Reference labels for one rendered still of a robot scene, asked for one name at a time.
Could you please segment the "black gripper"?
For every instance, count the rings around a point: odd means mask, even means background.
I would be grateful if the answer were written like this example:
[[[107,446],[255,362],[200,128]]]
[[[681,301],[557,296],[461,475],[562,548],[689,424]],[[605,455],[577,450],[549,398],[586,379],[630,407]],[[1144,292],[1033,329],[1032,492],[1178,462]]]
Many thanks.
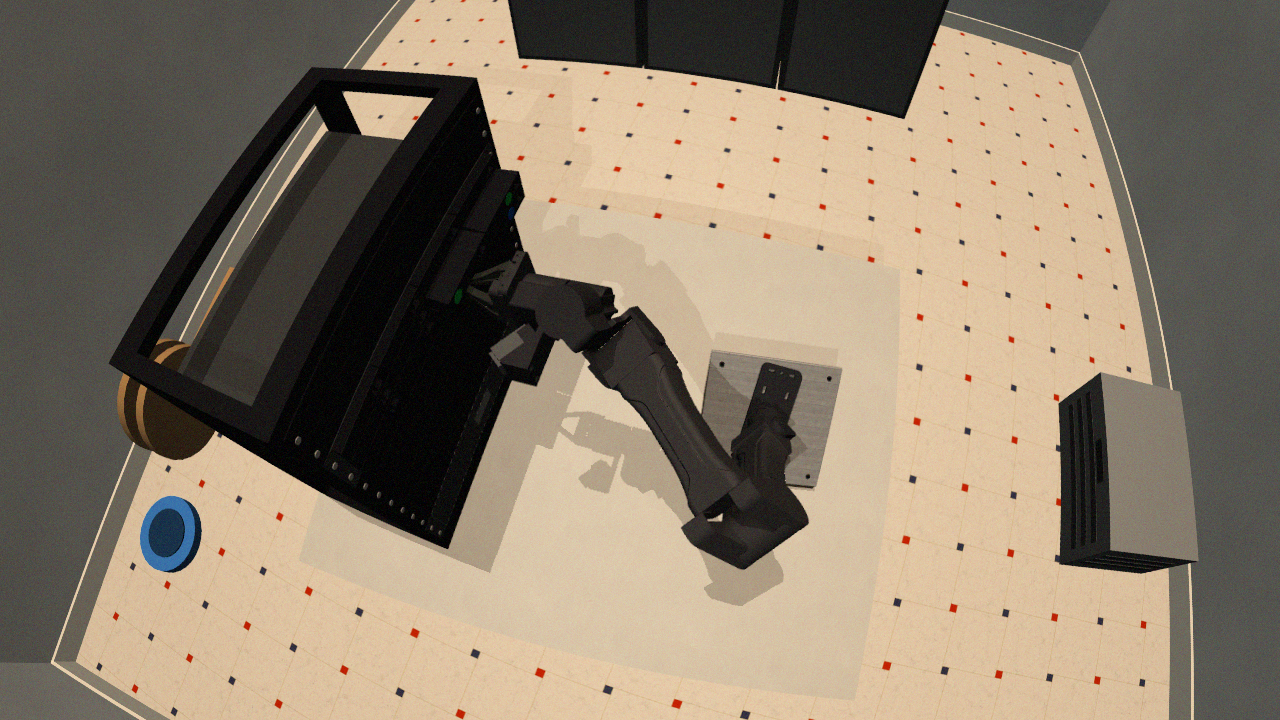
[[[502,263],[488,269],[486,272],[474,274],[466,295],[486,313],[489,313],[497,322],[507,324],[509,318],[515,319],[513,313],[509,309],[509,300],[512,299],[520,281],[545,286],[570,283],[570,279],[535,273],[536,272],[534,270],[529,252],[517,250],[512,261]],[[492,286],[489,292],[485,293],[472,287],[477,284]]]

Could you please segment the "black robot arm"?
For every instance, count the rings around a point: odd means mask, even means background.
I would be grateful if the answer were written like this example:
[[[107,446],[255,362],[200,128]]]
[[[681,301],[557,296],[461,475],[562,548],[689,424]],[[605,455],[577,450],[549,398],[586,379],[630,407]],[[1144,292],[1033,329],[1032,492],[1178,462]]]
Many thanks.
[[[745,570],[809,524],[785,480],[796,436],[787,423],[801,372],[762,365],[730,457],[692,402],[660,331],[637,306],[612,318],[618,309],[611,287],[520,281],[509,309],[518,329],[489,354],[500,373],[538,387],[556,341],[582,351],[588,369],[643,416],[675,468],[694,515],[681,529],[698,550]],[[722,521],[707,520],[722,512]]]

